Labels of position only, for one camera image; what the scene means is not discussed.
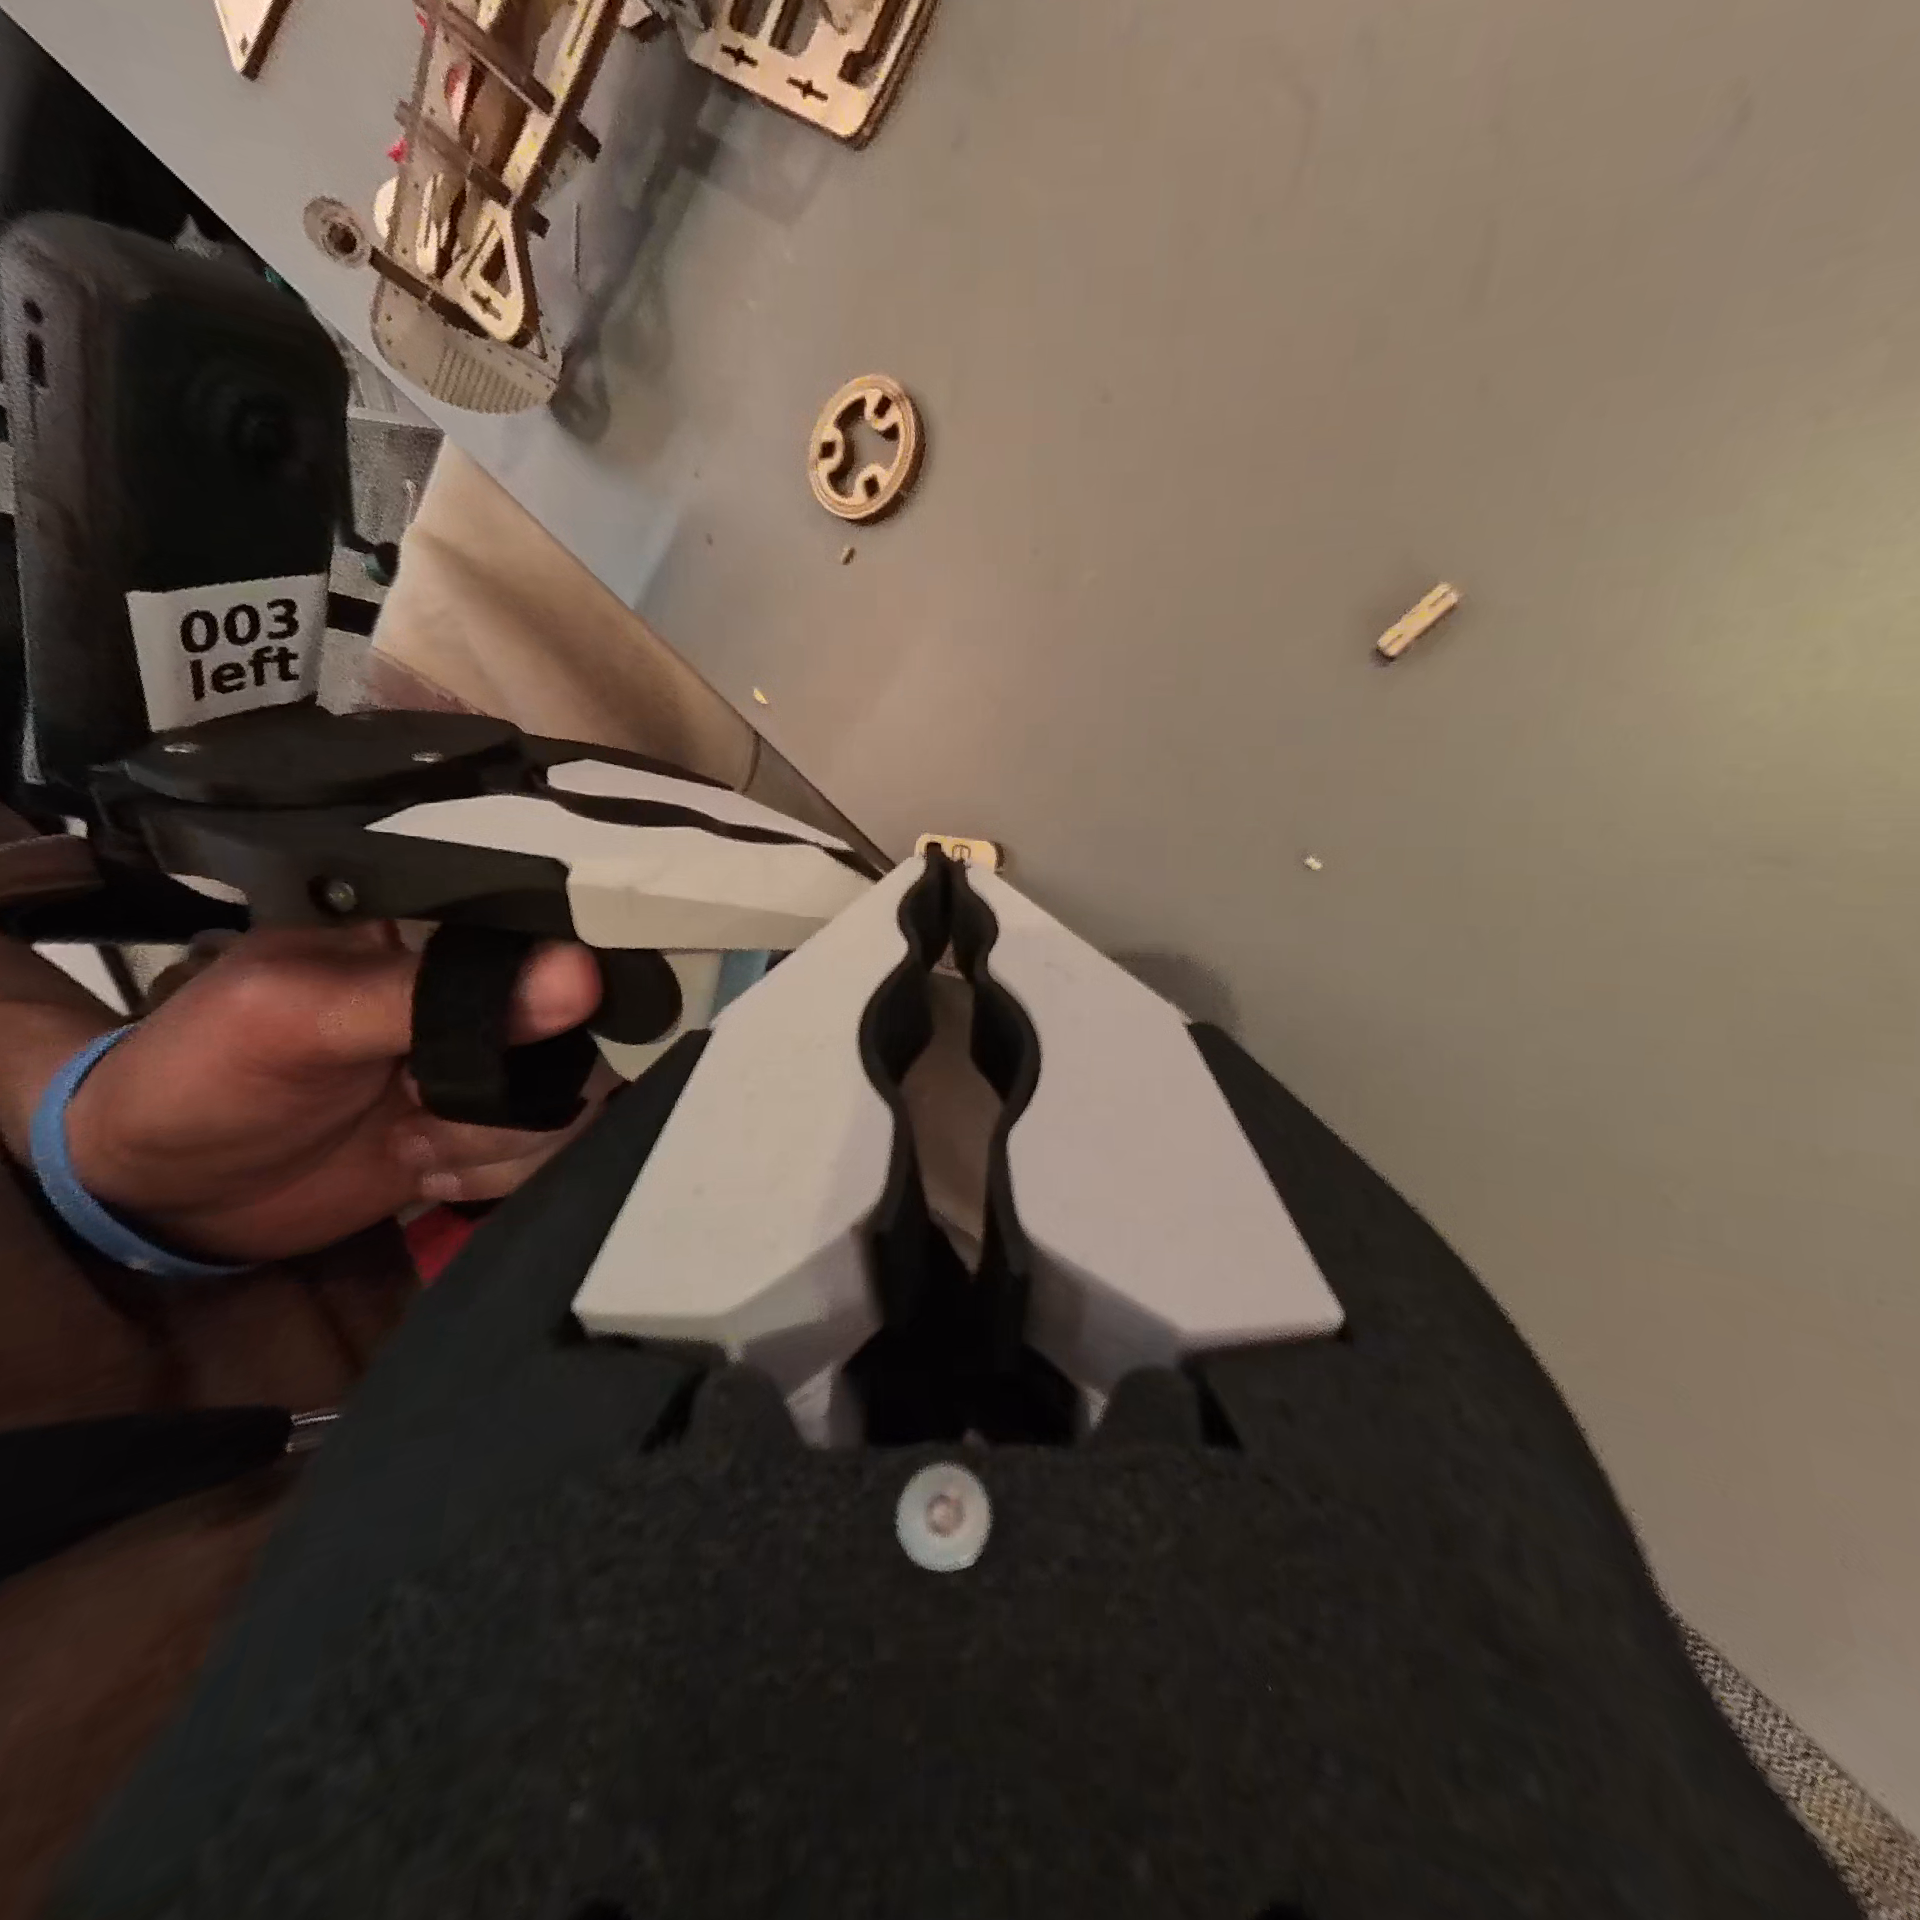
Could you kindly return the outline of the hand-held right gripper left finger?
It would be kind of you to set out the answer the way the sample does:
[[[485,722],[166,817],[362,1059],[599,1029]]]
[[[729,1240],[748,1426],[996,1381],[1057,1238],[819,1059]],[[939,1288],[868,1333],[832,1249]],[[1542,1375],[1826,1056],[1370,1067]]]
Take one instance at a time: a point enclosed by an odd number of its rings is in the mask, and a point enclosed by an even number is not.
[[[868,1223],[896,1099],[858,1034],[896,968],[924,969],[945,864],[902,861],[712,1024],[572,1315],[595,1339],[713,1349],[802,1433],[855,1433],[846,1366],[878,1333]]]

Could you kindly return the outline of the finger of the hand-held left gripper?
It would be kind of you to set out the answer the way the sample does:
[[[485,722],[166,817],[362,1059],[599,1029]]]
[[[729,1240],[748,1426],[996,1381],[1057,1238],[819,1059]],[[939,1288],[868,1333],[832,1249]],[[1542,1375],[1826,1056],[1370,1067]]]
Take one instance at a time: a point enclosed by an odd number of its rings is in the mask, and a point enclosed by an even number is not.
[[[870,884],[819,843],[605,824],[515,795],[405,805],[372,834],[558,861],[572,937],[595,951],[790,951]]]
[[[589,752],[518,752],[530,791],[565,814],[620,828],[697,828],[749,845],[810,845],[860,877],[880,877],[870,851],[843,828],[819,828],[731,786]]]

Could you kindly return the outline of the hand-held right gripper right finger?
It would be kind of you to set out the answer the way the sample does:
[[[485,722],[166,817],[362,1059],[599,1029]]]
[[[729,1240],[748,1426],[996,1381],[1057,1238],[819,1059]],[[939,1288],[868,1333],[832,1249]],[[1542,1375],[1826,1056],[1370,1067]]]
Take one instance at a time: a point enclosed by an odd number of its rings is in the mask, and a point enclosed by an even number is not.
[[[976,1011],[1016,1020],[993,1170],[1037,1354],[1102,1407],[1142,1369],[1346,1330],[1175,1002],[976,864],[954,957]]]

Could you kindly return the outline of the person's left hand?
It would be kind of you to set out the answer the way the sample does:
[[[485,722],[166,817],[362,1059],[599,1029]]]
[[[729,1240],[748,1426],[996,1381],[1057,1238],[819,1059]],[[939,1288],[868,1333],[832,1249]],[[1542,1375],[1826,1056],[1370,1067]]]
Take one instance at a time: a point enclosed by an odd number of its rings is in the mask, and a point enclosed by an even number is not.
[[[77,1184],[206,1263],[508,1195],[588,1131],[610,1074],[565,1131],[430,1118],[405,1067],[417,963],[393,924],[238,937],[85,1071],[62,1118]]]

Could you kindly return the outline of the wooden model plane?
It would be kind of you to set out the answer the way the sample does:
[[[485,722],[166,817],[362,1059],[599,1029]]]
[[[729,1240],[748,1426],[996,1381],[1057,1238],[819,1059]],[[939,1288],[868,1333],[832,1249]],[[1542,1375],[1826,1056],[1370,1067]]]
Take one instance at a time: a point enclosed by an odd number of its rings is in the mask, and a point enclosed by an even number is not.
[[[546,201],[599,139],[588,95],[614,38],[661,38],[709,78],[846,148],[892,107],[934,2],[417,2],[392,177],[356,262],[372,347],[422,394],[506,419],[560,386],[536,280]]]

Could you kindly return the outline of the round wooden wheel part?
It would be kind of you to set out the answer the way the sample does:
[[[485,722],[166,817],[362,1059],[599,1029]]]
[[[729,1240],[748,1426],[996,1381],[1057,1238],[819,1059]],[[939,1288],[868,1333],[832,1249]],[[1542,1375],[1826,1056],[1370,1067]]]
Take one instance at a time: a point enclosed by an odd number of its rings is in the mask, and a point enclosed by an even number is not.
[[[924,467],[924,419],[892,375],[855,375],[813,421],[806,486],[838,523],[878,523],[913,489]]]

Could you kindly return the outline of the short wooden stick piece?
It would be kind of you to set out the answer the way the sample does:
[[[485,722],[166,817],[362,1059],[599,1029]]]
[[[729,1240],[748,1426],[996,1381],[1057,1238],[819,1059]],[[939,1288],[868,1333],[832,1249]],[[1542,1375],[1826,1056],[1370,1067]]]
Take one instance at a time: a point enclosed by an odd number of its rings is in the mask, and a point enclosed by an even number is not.
[[[1426,635],[1433,635],[1441,625],[1446,625],[1450,613],[1458,611],[1458,600],[1463,600],[1463,592],[1453,580],[1437,580],[1377,635],[1370,654],[1381,664],[1399,658]]]

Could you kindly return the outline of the blue wristband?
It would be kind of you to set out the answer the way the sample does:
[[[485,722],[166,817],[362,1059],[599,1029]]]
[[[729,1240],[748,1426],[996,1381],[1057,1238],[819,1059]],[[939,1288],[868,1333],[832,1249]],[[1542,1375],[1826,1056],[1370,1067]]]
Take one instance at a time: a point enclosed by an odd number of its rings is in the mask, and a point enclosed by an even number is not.
[[[76,1094],[94,1074],[94,1067],[130,1034],[130,1023],[106,1029],[104,1034],[77,1044],[46,1082],[32,1118],[29,1118],[29,1173],[39,1195],[90,1253],[110,1261],[120,1269],[141,1275],[163,1284],[213,1284],[251,1275],[251,1263],[213,1263],[190,1256],[175,1247],[163,1247],[126,1219],[104,1208],[82,1181],[71,1138],[69,1109]]]

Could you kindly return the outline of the person's brown sweater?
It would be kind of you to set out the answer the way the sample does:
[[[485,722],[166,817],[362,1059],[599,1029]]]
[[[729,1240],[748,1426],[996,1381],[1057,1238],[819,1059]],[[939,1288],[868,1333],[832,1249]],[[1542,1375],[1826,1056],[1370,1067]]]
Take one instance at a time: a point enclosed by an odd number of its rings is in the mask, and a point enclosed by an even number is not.
[[[166,1288],[71,1249],[3,1187],[3,1426],[232,1403],[333,1412],[422,1294],[398,1223],[235,1284]],[[3,1918],[190,1696],[301,1464],[158,1506],[3,1583]]]

